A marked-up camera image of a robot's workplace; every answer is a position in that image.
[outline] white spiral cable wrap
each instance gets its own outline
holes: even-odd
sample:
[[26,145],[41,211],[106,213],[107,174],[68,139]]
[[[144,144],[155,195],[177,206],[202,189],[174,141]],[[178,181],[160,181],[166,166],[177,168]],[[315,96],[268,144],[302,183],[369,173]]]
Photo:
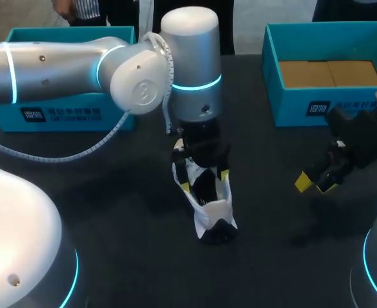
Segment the white spiral cable wrap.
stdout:
[[162,110],[165,120],[165,133],[170,135],[172,132],[172,122],[169,113],[169,100],[171,96],[171,91],[173,89],[174,83],[174,61],[173,56],[171,55],[170,47],[167,45],[164,38],[162,38],[159,34],[148,32],[144,35],[143,40],[150,40],[155,51],[160,56],[165,56],[167,59],[167,66],[169,70],[169,80],[167,82],[167,90],[164,94],[163,102],[162,102]]
[[[168,65],[168,69],[169,69],[169,81],[168,81],[168,84],[167,84],[167,91],[166,91],[165,96],[163,98],[162,105],[163,105],[163,114],[164,114],[165,121],[166,121],[167,133],[170,133],[171,130],[172,130],[172,125],[171,125],[171,120],[170,120],[170,116],[169,116],[168,106],[169,106],[169,99],[170,99],[170,95],[171,95],[171,91],[172,91],[172,85],[173,85],[173,81],[174,81],[174,64],[173,64],[172,55],[171,55],[169,46],[167,45],[165,40],[161,36],[159,36],[158,34],[147,33],[144,36],[144,39],[149,39],[152,42],[153,47],[154,47],[155,51],[158,53],[158,55],[165,56],[166,59],[167,59],[167,65]],[[162,53],[162,51],[159,50],[158,45],[160,45],[162,47],[164,54]],[[100,140],[98,143],[93,145],[91,148],[89,148],[85,151],[82,151],[78,154],[71,155],[71,156],[58,157],[58,158],[35,156],[35,155],[30,155],[30,154],[22,153],[22,152],[19,152],[19,151],[15,151],[15,150],[7,148],[6,146],[3,146],[1,144],[0,144],[0,151],[5,153],[5,154],[11,155],[13,157],[17,157],[17,158],[21,158],[21,159],[25,159],[25,160],[31,160],[31,161],[34,161],[34,162],[42,162],[42,163],[47,163],[47,164],[59,164],[59,163],[63,163],[63,162],[71,162],[73,160],[77,160],[79,158],[86,157],[87,155],[97,151],[104,144],[106,144],[106,142],[108,142],[119,131],[119,129],[124,124],[124,122],[126,122],[128,116],[129,116],[129,112],[125,112],[123,114],[123,116],[121,117],[120,121],[116,124],[116,126],[114,126],[114,128],[102,140]]]
[[71,156],[67,156],[67,157],[59,157],[59,158],[41,157],[41,156],[35,156],[35,155],[30,155],[30,154],[22,153],[22,152],[19,152],[19,151],[15,151],[15,150],[12,150],[10,148],[7,148],[6,146],[2,146],[1,144],[0,144],[0,151],[5,153],[5,154],[17,157],[17,158],[32,160],[34,162],[43,162],[43,163],[48,163],[48,164],[71,162],[73,160],[83,158],[83,157],[95,152],[97,149],[101,148],[106,142],[108,142],[117,133],[117,131],[120,129],[120,127],[122,127],[123,123],[126,121],[128,116],[129,116],[129,113],[125,112],[123,114],[123,116],[121,117],[120,121],[116,124],[116,126],[114,126],[114,128],[110,131],[110,133],[108,133],[106,135],[106,137],[104,137],[102,140],[100,140],[98,143],[96,143],[91,148],[89,148],[85,151],[82,151],[78,154],[75,154],[75,155],[71,155]]

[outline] human hand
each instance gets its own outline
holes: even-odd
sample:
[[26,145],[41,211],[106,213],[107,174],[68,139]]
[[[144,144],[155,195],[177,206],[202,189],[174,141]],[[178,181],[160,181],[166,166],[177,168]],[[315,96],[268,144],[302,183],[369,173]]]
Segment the human hand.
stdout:
[[74,20],[72,0],[51,0],[54,11],[68,22]]

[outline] glowing blue light ring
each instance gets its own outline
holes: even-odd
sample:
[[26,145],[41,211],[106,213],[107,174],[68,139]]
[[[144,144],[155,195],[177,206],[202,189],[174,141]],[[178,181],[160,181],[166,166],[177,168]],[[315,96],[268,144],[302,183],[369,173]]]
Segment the glowing blue light ring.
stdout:
[[4,51],[6,52],[6,57],[8,58],[9,70],[10,70],[10,79],[12,80],[12,104],[17,102],[17,82],[16,82],[16,72],[15,65],[13,64],[12,53],[8,43],[3,42]]
[[220,75],[216,80],[213,82],[210,82],[206,85],[201,85],[199,87],[182,87],[180,85],[173,85],[173,88],[182,90],[182,91],[199,91],[199,90],[204,90],[213,87],[214,85],[217,85],[220,80],[221,80],[222,75]]
[[99,85],[100,89],[101,89],[101,85],[100,85],[100,80],[99,80],[99,70],[100,70],[100,65],[101,63],[103,62],[103,60],[108,56],[109,53],[111,53],[112,51],[116,50],[116,49],[119,49],[119,48],[123,48],[124,46],[116,46],[116,47],[113,47],[111,49],[109,49],[108,51],[106,51],[105,53],[103,53],[103,55],[101,56],[100,60],[99,60],[99,63],[97,64],[97,68],[96,68],[96,78],[97,78],[97,84]]
[[365,242],[364,242],[364,250],[363,250],[363,252],[362,252],[362,255],[363,255],[363,257],[364,257],[364,266],[365,266],[365,271],[367,272],[367,275],[368,275],[368,279],[369,279],[370,283],[373,285],[375,291],[377,292],[376,284],[374,283],[374,280],[372,279],[371,274],[369,273],[368,266],[367,266],[367,261],[365,260],[365,246],[366,246],[366,244],[367,244],[367,239],[368,239],[369,232],[370,232],[370,231],[368,231],[367,237],[365,238]]
[[76,286],[76,283],[78,281],[78,274],[79,274],[79,257],[78,257],[78,252],[76,250],[74,250],[74,252],[76,253],[76,274],[74,275],[74,280],[73,280],[73,285],[71,287],[71,290],[69,291],[69,293],[67,294],[66,296],[66,299],[63,301],[63,303],[59,306],[59,308],[64,308],[65,305],[67,304],[67,302],[69,301],[69,299],[71,298],[72,296],[72,293],[74,291],[74,287]]

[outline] screw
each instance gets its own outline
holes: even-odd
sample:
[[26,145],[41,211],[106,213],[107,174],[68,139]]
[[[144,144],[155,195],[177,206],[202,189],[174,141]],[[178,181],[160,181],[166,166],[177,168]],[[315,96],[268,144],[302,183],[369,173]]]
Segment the screw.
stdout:
[[202,112],[209,112],[210,111],[210,106],[204,105],[201,109]]

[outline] cardboard box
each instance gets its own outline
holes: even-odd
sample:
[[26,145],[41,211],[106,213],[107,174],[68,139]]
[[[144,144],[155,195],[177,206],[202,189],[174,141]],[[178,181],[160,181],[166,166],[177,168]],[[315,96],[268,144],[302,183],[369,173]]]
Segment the cardboard box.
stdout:
[[[135,43],[133,27],[16,28],[7,42],[87,42],[119,37]],[[25,114],[40,115],[34,121]],[[4,132],[109,132],[124,112],[106,94],[92,93],[45,101],[0,105],[0,127]],[[132,130],[129,116],[122,130]]]
[[262,67],[276,126],[326,125],[376,106],[377,22],[268,24]]

